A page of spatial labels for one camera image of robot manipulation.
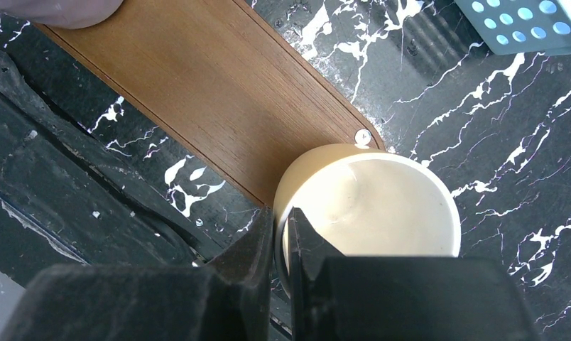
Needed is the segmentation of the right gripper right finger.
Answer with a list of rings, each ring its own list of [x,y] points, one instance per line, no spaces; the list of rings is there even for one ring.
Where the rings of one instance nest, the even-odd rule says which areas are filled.
[[[488,259],[345,256],[301,209],[287,220],[294,340],[539,340]]]

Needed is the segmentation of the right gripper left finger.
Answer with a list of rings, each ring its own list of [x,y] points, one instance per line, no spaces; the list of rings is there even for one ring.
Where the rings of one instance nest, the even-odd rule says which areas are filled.
[[[273,217],[194,266],[56,265],[27,286],[1,340],[266,340]]]

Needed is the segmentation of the yellow ceramic mug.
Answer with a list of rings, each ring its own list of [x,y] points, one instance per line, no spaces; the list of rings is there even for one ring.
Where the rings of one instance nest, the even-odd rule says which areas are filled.
[[[459,255],[459,212],[435,173],[367,146],[320,146],[288,166],[273,199],[274,259],[286,293],[293,233],[288,216],[295,208],[347,256]]]

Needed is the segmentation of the purple ceramic mug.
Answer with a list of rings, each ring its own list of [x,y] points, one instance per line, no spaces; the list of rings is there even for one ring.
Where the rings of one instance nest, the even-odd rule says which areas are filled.
[[[0,12],[47,26],[80,29],[108,19],[123,0],[0,0]]]

